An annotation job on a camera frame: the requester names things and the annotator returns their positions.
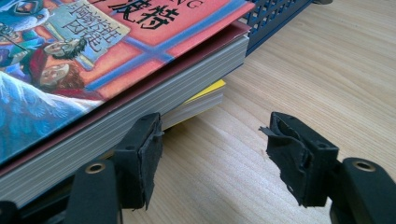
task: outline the stack of books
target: stack of books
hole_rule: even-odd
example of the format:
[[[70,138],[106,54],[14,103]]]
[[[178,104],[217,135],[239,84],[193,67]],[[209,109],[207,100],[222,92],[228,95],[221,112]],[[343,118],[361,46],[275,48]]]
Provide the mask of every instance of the stack of books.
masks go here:
[[[243,64],[249,27],[237,20],[253,7],[0,3],[0,200],[28,204],[109,151],[144,115],[159,112],[170,127],[218,104],[221,83],[188,100]]]

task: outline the yellow book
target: yellow book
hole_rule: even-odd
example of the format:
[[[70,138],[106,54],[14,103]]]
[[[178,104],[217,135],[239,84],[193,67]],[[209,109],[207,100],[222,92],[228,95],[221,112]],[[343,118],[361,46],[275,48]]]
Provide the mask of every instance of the yellow book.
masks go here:
[[[203,91],[198,92],[189,100],[162,116],[163,130],[190,119],[222,102],[224,80],[213,83]]]

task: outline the clamp jaw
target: clamp jaw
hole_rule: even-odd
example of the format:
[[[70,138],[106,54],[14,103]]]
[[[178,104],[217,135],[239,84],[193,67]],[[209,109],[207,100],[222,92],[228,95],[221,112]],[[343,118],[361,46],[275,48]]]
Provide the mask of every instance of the clamp jaw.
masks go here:
[[[158,113],[139,119],[110,159],[86,163],[21,209],[15,203],[0,202],[0,223],[116,224],[122,223],[122,208],[148,208],[163,152],[161,124]]]
[[[304,207],[332,199],[332,223],[396,223],[396,185],[378,164],[360,158],[338,161],[338,147],[297,118],[273,112],[267,154],[288,190]]]

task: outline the red book cover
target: red book cover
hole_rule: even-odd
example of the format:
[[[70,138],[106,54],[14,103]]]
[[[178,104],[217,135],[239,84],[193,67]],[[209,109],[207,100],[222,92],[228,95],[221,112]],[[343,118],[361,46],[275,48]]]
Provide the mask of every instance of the red book cover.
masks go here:
[[[0,165],[245,15],[245,0],[0,2]]]

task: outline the wood grain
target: wood grain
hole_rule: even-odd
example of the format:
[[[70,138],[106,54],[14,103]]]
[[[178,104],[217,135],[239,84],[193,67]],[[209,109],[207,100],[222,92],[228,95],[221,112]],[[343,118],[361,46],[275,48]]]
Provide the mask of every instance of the wood grain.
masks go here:
[[[148,210],[125,223],[330,223],[299,207],[265,154],[272,111],[291,114],[396,179],[396,1],[311,5],[225,78],[224,102],[177,125]]]

